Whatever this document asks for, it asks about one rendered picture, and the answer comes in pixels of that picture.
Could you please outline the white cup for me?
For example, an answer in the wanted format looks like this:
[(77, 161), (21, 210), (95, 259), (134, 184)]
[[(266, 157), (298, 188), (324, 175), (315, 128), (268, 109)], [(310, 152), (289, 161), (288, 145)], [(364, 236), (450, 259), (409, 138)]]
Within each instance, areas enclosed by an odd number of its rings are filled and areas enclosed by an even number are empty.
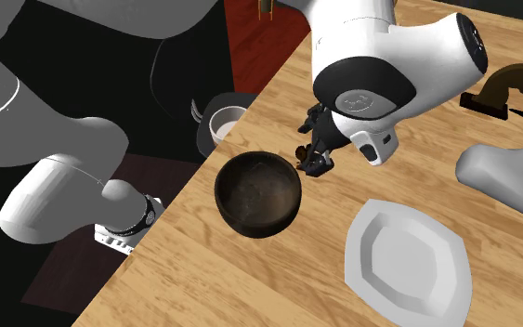
[(246, 109), (241, 106), (227, 106), (217, 110), (209, 121), (209, 131), (215, 145), (223, 141), (231, 128), (244, 115)]

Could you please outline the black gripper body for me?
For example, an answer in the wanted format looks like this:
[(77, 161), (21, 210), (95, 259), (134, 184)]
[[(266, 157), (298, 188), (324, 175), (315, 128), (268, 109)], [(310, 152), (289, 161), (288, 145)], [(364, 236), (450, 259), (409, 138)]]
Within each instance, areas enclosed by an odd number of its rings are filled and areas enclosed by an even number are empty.
[(350, 139), (344, 136), (335, 125), (332, 112), (325, 109), (316, 122), (316, 151), (336, 150), (350, 143)]

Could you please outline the brown horse head figure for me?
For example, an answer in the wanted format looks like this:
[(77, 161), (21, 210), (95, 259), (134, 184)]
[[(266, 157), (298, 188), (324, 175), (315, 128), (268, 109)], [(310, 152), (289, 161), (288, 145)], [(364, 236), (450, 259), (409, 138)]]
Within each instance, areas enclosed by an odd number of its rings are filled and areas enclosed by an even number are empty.
[(508, 119), (510, 88), (523, 94), (523, 63), (511, 64), (494, 72), (477, 95), (463, 92), (460, 106), (505, 121)]

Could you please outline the black round plate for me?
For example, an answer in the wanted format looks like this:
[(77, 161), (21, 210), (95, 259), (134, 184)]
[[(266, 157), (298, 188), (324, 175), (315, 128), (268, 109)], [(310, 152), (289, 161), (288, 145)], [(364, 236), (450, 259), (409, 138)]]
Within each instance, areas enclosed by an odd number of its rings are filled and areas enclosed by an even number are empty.
[(199, 124), (196, 137), (198, 150), (205, 158), (207, 158), (216, 147), (209, 129), (209, 122), (213, 114), (227, 106), (240, 106), (248, 109), (256, 98), (257, 94), (227, 92), (211, 99), (203, 111), (203, 117)]

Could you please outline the grey curved figure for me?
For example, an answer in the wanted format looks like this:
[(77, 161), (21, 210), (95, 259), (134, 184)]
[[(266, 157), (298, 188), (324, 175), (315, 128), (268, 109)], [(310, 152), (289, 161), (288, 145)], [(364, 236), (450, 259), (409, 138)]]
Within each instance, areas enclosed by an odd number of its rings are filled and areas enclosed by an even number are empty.
[(455, 166), (457, 180), (523, 214), (523, 149), (476, 144)]

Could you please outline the dark brown wooden bowl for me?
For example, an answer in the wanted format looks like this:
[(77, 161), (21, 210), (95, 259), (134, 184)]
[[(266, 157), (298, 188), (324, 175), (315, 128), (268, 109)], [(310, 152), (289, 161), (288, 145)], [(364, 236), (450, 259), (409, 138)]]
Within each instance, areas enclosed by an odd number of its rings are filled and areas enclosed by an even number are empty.
[(262, 239), (287, 229), (302, 200), (295, 168), (267, 151), (247, 151), (228, 160), (214, 186), (218, 212), (242, 236)]

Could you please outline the white square plate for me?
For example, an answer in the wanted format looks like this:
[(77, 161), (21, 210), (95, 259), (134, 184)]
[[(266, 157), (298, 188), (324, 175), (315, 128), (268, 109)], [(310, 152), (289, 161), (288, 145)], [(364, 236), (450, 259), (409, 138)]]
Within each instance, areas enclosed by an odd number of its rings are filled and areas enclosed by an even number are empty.
[(473, 292), (460, 236), (407, 205), (375, 199), (348, 230), (345, 283), (399, 327), (464, 327)]

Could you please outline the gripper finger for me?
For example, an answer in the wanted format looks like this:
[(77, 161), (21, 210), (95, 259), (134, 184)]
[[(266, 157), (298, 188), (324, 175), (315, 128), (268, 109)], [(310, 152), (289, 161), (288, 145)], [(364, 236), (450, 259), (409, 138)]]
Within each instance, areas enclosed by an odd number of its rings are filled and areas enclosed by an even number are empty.
[(295, 157), (298, 160), (296, 168), (310, 177), (320, 177), (334, 167), (334, 162), (327, 153), (311, 151), (310, 144), (299, 146), (295, 150)]
[(318, 103), (307, 110), (307, 118), (304, 123), (298, 127), (297, 131), (302, 134), (306, 134), (311, 131), (320, 115), (323, 113), (324, 107), (321, 103)]

